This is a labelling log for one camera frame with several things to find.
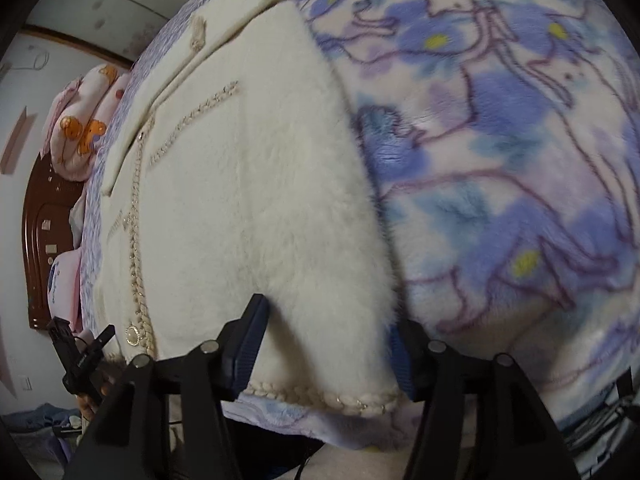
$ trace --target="patterned blanket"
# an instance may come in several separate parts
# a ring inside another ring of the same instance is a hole
[[[105,135],[207,0],[140,57]],[[511,352],[560,420],[638,358],[640,59],[601,0],[296,0],[331,60],[412,316],[460,351]],[[98,198],[82,315],[95,327]],[[397,447],[418,407],[352,419],[242,396],[264,428]]]

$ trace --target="headboard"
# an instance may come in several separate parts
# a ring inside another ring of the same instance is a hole
[[[22,252],[27,279],[29,326],[46,330],[49,270],[56,256],[73,249],[69,212],[82,194],[83,182],[69,182],[53,171],[51,155],[36,159],[22,208]]]

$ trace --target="gold button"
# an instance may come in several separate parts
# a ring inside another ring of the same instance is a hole
[[[138,329],[136,327],[131,325],[129,328],[127,328],[125,334],[127,337],[127,343],[129,343],[131,346],[138,346],[140,344],[140,332],[138,332]]]

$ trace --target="wall socket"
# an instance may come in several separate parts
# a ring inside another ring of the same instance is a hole
[[[31,379],[26,375],[18,376],[18,378],[20,379],[20,386],[22,389],[26,392],[30,392],[32,390]]]

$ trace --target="silver screw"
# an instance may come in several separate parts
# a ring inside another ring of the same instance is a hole
[[[495,358],[495,362],[497,362],[500,366],[509,367],[513,364],[513,359],[507,354],[500,354],[497,358]]]
[[[447,345],[442,341],[430,341],[427,348],[434,354],[442,354],[447,349]]]
[[[209,339],[200,345],[203,354],[213,354],[218,348],[220,345],[215,339]]]
[[[133,365],[136,368],[144,368],[151,362],[151,357],[146,354],[138,354],[133,358]]]

